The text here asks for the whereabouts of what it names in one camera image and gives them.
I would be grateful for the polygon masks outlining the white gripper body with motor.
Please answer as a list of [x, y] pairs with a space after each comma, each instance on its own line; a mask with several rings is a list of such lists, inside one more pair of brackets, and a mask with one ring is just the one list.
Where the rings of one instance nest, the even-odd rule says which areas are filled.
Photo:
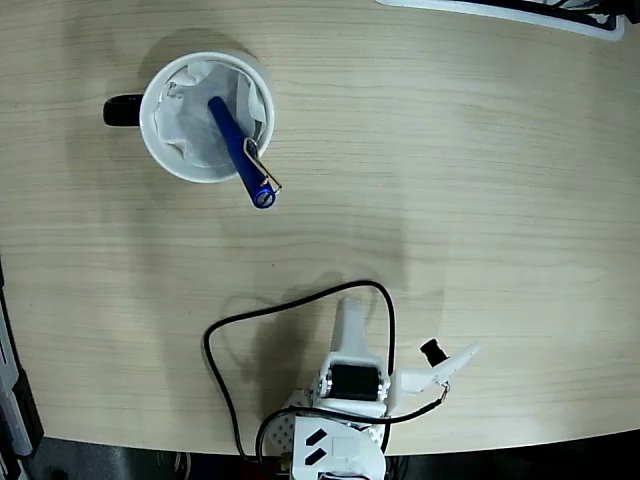
[[366, 418], [383, 418], [391, 380], [376, 355], [329, 352], [310, 387], [310, 406]]

